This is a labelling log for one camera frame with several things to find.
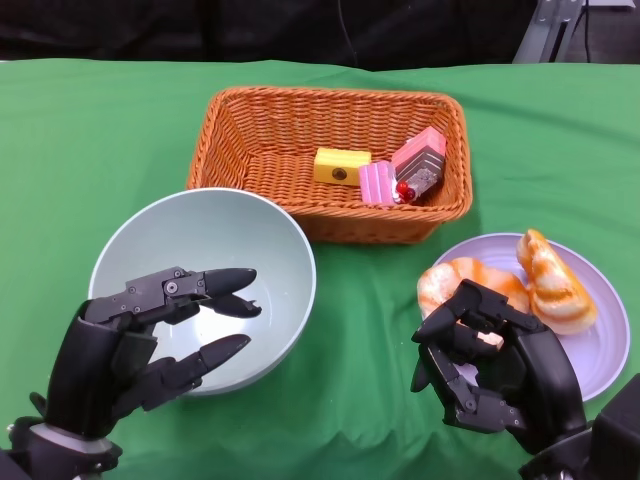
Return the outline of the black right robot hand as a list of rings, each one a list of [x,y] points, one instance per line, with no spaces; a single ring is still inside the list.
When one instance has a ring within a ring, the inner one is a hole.
[[[412,336],[411,389],[432,386],[443,422],[509,432],[530,454],[586,430],[579,382],[556,334],[506,296],[462,281]]]

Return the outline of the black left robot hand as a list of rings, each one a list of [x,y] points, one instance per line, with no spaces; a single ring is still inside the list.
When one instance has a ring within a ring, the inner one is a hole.
[[[250,337],[233,334],[181,360],[154,360],[156,325],[175,326],[203,307],[228,317],[255,318],[261,308],[237,293],[256,277],[251,268],[196,272],[171,267],[130,280],[119,293],[82,303],[54,363],[45,423],[99,439],[135,409],[150,411],[199,387]]]

